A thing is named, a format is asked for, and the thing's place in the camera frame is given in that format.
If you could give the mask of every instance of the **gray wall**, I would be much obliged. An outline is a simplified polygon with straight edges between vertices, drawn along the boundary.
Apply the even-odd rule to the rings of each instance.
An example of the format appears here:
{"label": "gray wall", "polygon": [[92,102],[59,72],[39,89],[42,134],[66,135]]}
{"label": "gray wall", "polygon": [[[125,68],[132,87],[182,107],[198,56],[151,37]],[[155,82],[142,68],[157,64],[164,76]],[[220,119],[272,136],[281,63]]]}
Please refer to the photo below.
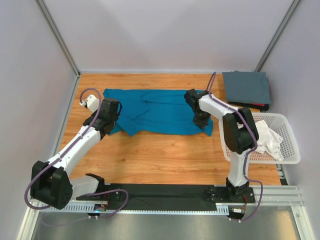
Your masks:
{"label": "gray wall", "polygon": [[253,71],[292,0],[45,0],[81,71]]}
{"label": "gray wall", "polygon": [[0,1],[0,239],[16,239],[31,168],[53,152],[75,76],[33,0]]}
{"label": "gray wall", "polygon": [[270,111],[288,118],[297,139],[301,162],[285,170],[290,184],[300,188],[316,239],[320,239],[319,9],[318,0],[301,3],[263,68],[270,80]]}

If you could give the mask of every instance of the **wooden tabletop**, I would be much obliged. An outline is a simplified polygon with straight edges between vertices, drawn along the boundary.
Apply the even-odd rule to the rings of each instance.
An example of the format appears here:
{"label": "wooden tabletop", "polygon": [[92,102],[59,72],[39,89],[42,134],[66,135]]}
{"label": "wooden tabletop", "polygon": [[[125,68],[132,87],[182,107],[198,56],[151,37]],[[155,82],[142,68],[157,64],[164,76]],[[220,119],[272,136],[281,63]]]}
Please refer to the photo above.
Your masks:
{"label": "wooden tabletop", "polygon": [[[91,114],[79,105],[80,93],[86,88],[97,88],[101,94],[106,88],[205,89],[209,78],[210,74],[83,74],[61,148],[75,136]],[[217,75],[212,92],[225,101],[221,74]],[[92,173],[103,177],[106,183],[223,185],[230,163],[225,160],[221,147],[218,120],[213,118],[213,121],[211,137],[205,133],[166,135],[147,131],[135,136],[123,131],[106,136],[78,163],[71,178]],[[265,185],[280,185],[274,164],[250,164],[248,175]]]}

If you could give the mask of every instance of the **dark gray folded cloth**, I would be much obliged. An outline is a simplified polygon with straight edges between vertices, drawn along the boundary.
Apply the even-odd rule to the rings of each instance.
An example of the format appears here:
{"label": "dark gray folded cloth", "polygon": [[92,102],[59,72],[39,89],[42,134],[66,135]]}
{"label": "dark gray folded cloth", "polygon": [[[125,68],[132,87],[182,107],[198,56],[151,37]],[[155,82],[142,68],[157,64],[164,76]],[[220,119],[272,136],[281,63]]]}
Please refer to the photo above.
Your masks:
{"label": "dark gray folded cloth", "polygon": [[228,102],[270,104],[268,78],[265,72],[223,72],[225,96]]}

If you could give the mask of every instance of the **white laundry basket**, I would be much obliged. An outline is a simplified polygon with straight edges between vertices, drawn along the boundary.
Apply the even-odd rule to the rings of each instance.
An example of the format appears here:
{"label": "white laundry basket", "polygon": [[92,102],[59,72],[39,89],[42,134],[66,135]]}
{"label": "white laundry basket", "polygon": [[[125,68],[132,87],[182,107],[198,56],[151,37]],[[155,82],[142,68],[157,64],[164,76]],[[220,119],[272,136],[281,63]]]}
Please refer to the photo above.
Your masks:
{"label": "white laundry basket", "polygon": [[[299,153],[299,148],[291,129],[291,126],[285,116],[278,113],[263,113],[263,112],[253,112],[252,113],[254,122],[264,120],[266,124],[274,130],[277,134],[283,137],[283,141],[280,144],[281,153],[284,157],[283,161],[277,161],[268,153],[260,154],[258,152],[253,152],[249,156],[249,162],[252,164],[297,164],[300,162],[301,157]],[[223,125],[219,122],[220,139],[223,149],[224,157],[230,162],[231,151],[226,146],[225,140],[223,138],[224,130]]]}

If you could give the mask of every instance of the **white cloth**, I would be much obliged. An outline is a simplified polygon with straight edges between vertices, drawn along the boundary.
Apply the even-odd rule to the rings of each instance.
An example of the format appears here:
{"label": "white cloth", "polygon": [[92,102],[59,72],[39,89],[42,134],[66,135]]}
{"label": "white cloth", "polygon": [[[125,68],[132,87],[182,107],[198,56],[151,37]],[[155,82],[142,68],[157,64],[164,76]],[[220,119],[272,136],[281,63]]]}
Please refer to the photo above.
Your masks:
{"label": "white cloth", "polygon": [[284,157],[281,154],[280,144],[284,139],[269,128],[265,120],[257,121],[255,126],[259,133],[258,147],[255,151],[260,154],[267,152],[275,160],[283,161]]}

